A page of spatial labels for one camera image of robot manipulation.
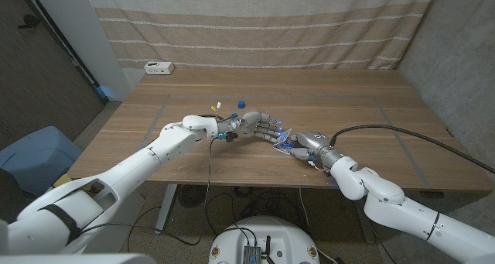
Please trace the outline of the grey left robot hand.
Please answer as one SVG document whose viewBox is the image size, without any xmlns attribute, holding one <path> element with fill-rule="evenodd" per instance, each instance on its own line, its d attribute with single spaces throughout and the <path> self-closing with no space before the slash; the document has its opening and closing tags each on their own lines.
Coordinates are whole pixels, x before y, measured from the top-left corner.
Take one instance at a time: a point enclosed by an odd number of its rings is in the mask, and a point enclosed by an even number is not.
<svg viewBox="0 0 495 264">
<path fill-rule="evenodd" d="M 217 127 L 217 134 L 228 142 L 235 138 L 258 137 L 278 143 L 286 137 L 282 122 L 260 111 L 249 111 L 241 116 L 218 121 Z"/>
</svg>

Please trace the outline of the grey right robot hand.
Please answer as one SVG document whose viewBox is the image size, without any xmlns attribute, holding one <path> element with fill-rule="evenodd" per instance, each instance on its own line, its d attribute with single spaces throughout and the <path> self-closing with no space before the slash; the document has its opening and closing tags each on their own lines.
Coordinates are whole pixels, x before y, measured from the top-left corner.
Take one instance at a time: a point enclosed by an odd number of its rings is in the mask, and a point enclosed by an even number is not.
<svg viewBox="0 0 495 264">
<path fill-rule="evenodd" d="M 297 159 L 311 161 L 316 167 L 330 171 L 334 163 L 343 156 L 332 147 L 330 139 L 317 131 L 304 131 L 294 134 L 291 140 L 295 146 L 289 153 Z"/>
</svg>

